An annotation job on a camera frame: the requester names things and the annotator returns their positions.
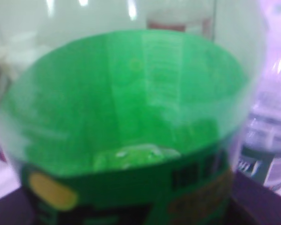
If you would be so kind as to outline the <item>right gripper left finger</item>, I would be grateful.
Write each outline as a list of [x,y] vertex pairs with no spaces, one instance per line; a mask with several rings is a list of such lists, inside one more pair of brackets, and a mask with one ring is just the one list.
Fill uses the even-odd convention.
[[26,187],[20,187],[0,199],[0,225],[40,225],[39,198]]

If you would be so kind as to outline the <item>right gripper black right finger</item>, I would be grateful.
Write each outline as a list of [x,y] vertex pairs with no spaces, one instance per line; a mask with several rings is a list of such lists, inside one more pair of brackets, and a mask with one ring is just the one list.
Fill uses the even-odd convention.
[[227,210],[228,225],[281,225],[281,196],[236,173]]

